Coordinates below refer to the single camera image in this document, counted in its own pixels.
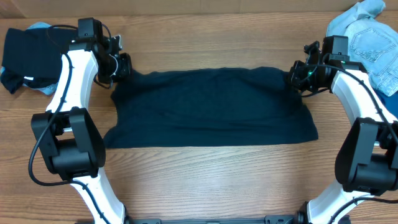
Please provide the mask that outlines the black t-shirt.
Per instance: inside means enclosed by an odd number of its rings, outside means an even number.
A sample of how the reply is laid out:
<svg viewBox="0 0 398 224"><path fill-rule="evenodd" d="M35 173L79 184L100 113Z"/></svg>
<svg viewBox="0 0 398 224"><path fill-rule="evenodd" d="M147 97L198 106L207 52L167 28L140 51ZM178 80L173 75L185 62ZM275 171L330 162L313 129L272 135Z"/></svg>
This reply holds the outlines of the black t-shirt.
<svg viewBox="0 0 398 224"><path fill-rule="evenodd" d="M318 131L301 96L272 67L135 73L111 97L108 148L297 144Z"/></svg>

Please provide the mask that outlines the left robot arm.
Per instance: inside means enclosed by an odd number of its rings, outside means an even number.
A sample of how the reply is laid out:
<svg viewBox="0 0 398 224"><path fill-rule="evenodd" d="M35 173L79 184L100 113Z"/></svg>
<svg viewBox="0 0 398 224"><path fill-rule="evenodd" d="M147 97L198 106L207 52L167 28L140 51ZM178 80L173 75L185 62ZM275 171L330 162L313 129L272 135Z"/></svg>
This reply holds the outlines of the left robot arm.
<svg viewBox="0 0 398 224"><path fill-rule="evenodd" d="M120 35L92 17L79 19L77 37L62 48L62 71L57 90L44 113L34 114L31 128L36 144L28 162L29 177L34 157L41 152L50 173L60 176L56 185L71 185L89 208L94 223L129 223L125 205L115 195L105 174L106 149L103 138L88 112L94 83L103 88L132 75L131 58L122 52Z"/></svg>

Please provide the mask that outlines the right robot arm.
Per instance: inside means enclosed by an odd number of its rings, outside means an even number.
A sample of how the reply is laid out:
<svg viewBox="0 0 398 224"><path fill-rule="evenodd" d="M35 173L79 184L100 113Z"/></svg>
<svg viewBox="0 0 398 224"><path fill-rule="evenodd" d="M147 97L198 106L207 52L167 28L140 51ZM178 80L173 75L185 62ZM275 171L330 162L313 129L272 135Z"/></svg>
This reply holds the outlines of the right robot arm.
<svg viewBox="0 0 398 224"><path fill-rule="evenodd" d="M365 201L397 190L397 118L372 89L368 72L348 55L348 38L333 35L305 45L286 82L309 96L329 91L341 102L351 129L335 160L335 180L305 202L292 223L350 223L348 213Z"/></svg>

